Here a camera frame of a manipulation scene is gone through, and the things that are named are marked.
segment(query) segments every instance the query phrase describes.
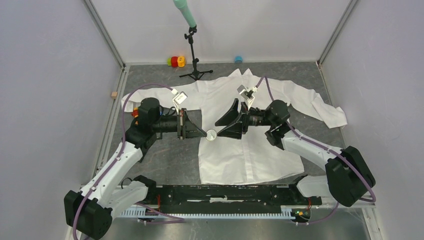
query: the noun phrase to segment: gray table surface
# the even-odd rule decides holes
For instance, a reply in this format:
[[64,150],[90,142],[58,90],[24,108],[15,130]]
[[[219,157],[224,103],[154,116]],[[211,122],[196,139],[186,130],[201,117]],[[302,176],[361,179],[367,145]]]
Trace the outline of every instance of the gray table surface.
[[[241,73],[250,68],[256,76],[266,75],[277,80],[292,80],[307,89],[315,89],[324,102],[330,104],[324,82],[314,62],[267,62],[267,63],[217,63],[200,64],[198,69],[212,69],[202,77],[203,81],[228,76],[239,68]],[[179,75],[192,71],[192,66],[172,68],[166,65],[131,66],[124,93],[127,94],[145,83],[161,83],[170,86],[190,84],[193,79],[179,78]],[[323,143],[344,147],[338,128],[327,126],[312,117],[306,116],[292,107],[290,122],[304,134]],[[200,111],[190,111],[190,118],[201,126]],[[125,114],[125,124],[129,126],[132,116]],[[115,129],[111,144],[111,155],[121,141],[120,127]],[[135,164],[126,177],[144,175],[158,184],[188,185],[200,184],[198,147],[199,139],[177,140],[175,133],[163,135],[149,150],[142,163]],[[325,174],[313,163],[302,159],[305,172],[312,176]],[[296,176],[280,179],[273,184],[291,183]],[[312,209],[311,220],[325,217],[327,209]],[[328,221],[310,226],[296,227],[286,220],[206,220],[188,219],[186,223],[144,226],[131,218],[117,218],[103,240],[238,240],[238,239],[290,239],[290,240],[368,240],[370,239],[360,209],[339,209]]]

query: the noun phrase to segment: white shirt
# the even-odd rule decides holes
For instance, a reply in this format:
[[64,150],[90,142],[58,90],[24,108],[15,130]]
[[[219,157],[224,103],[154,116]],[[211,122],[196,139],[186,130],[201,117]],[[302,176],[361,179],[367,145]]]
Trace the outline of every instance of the white shirt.
[[[244,101],[237,92],[237,88],[240,85],[251,88],[258,84],[259,79],[249,70],[241,75],[240,70],[237,69],[228,77],[211,81],[198,80],[174,88],[179,92],[185,92],[188,96],[180,108],[201,110],[201,128],[205,132],[209,129],[219,132],[224,126],[215,126],[215,122],[228,111],[234,98],[238,98],[240,102]],[[292,104],[295,109],[304,114],[323,120],[313,102],[318,102],[317,105],[324,108],[324,112],[330,110],[332,115],[340,112],[322,102],[321,96],[314,90],[298,86],[292,81],[275,79],[268,79],[268,81],[274,99]],[[265,81],[258,87],[254,96],[253,108],[265,109],[271,103]],[[132,112],[133,108],[138,107],[141,100],[145,98],[156,98],[163,107],[173,107],[173,95],[169,89],[151,88],[136,91],[125,106],[125,112]],[[265,136],[269,128],[269,126],[249,127],[241,140],[217,137],[213,141],[208,141],[205,137],[201,138],[198,150],[201,183],[257,184],[303,173],[304,167],[299,155],[270,145]]]

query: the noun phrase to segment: black tripod stand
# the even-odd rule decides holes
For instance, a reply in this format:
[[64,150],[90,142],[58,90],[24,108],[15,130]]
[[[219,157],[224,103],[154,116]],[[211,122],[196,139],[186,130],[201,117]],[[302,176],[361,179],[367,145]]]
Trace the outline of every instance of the black tripod stand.
[[192,79],[194,79],[194,80],[197,81],[197,80],[200,80],[200,78],[205,73],[210,73],[211,74],[213,72],[213,70],[209,70],[209,71],[198,71],[197,64],[199,62],[199,59],[198,58],[195,58],[195,52],[193,50],[193,35],[198,31],[196,27],[197,26],[190,27],[188,29],[188,35],[187,34],[184,34],[184,38],[185,39],[188,39],[188,43],[190,44],[190,47],[191,47],[191,56],[193,57],[193,72],[192,73],[181,75],[179,77],[182,78],[182,77],[189,76],[190,78],[192,78]]

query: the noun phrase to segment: black cable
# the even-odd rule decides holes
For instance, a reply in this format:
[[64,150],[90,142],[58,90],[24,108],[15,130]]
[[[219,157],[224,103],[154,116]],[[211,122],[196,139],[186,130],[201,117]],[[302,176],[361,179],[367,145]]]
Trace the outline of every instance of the black cable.
[[124,181],[125,181],[125,180],[127,180],[127,179],[131,180],[131,182],[133,181],[133,180],[132,180],[131,178],[129,178],[129,177],[124,178],[124,179],[120,182],[120,188],[121,188],[121,189],[124,189],[123,183],[124,183]]

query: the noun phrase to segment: black mounting base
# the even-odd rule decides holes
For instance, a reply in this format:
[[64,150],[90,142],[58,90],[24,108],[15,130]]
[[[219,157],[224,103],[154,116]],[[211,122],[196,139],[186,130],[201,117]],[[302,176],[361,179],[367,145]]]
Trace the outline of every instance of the black mounting base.
[[180,78],[183,78],[183,77],[187,77],[188,76],[188,77],[194,79],[195,81],[200,80],[200,78],[204,74],[206,74],[206,73],[210,73],[211,74],[211,73],[214,72],[213,70],[209,70],[209,71],[198,71],[197,63],[199,62],[199,59],[198,58],[195,58],[195,52],[193,50],[193,35],[198,31],[196,27],[197,26],[190,27],[188,29],[188,35],[187,34],[184,34],[184,38],[185,39],[188,39],[188,43],[190,44],[190,48],[191,48],[191,57],[193,59],[193,72],[179,76]]

